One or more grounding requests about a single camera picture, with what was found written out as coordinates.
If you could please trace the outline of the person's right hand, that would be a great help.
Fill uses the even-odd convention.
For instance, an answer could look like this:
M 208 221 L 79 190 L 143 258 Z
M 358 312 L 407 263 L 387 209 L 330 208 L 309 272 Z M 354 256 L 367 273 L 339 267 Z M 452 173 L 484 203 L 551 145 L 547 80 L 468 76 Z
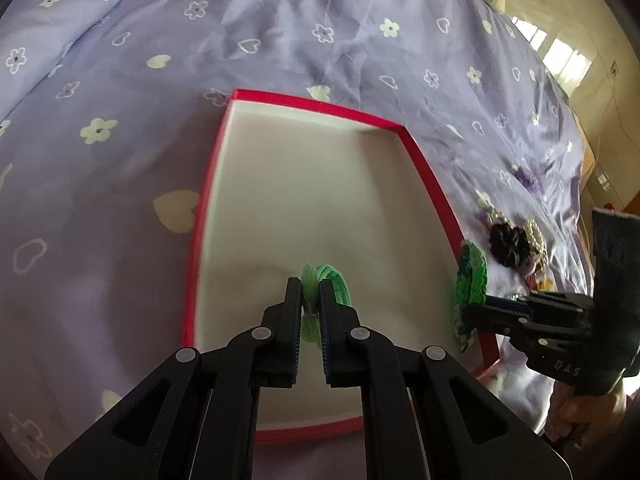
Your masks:
M 573 387 L 555 382 L 544 435 L 556 442 L 579 434 L 581 445 L 595 444 L 620 428 L 627 402 L 621 380 L 605 396 L 578 396 Z

